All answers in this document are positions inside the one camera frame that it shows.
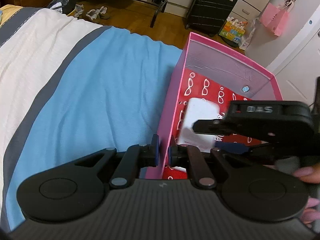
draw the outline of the screw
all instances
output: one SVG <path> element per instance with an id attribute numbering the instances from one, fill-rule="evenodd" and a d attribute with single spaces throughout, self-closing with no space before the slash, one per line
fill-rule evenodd
<path id="1" fill-rule="evenodd" d="M 111 184 L 115 186 L 123 186 L 127 183 L 125 178 L 114 178 L 111 180 Z"/>
<path id="2" fill-rule="evenodd" d="M 242 92 L 246 93 L 250 90 L 250 88 L 248 86 L 245 86 L 242 88 Z"/>
<path id="3" fill-rule="evenodd" d="M 201 178 L 199 179 L 199 183 L 202 186 L 212 186 L 215 183 L 215 181 L 212 178 Z"/>

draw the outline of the colorful box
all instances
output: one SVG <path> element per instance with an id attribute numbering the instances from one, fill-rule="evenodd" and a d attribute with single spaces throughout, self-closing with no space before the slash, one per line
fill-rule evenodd
<path id="1" fill-rule="evenodd" d="M 220 30 L 219 35 L 238 44 L 245 33 L 246 25 L 247 22 L 239 22 L 238 19 L 228 17 L 227 22 Z"/>

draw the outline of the human hand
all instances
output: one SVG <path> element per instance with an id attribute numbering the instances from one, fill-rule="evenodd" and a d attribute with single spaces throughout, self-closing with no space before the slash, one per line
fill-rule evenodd
<path id="1" fill-rule="evenodd" d="M 298 177 L 303 182 L 315 184 L 320 183 L 320 163 L 310 167 L 300 168 L 292 175 Z M 320 219 L 320 212 L 312 208 L 317 206 L 319 203 L 320 200 L 310 197 L 307 206 L 303 211 L 301 221 L 309 228 L 311 228 L 311 222 Z"/>

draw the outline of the bed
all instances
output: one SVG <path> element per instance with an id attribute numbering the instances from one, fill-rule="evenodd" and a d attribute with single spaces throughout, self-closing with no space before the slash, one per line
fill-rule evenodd
<path id="1" fill-rule="evenodd" d="M 0 227 L 10 231 L 24 220 L 16 191 L 27 177 L 150 143 L 181 50 L 50 9 L 0 10 Z"/>

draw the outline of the pink bag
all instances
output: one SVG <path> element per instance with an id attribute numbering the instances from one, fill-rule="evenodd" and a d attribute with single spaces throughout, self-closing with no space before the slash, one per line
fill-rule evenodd
<path id="1" fill-rule="evenodd" d="M 269 3 L 260 17 L 260 22 L 274 35 L 280 36 L 287 25 L 293 6 L 293 0 L 288 5 L 281 4 L 277 7 Z"/>

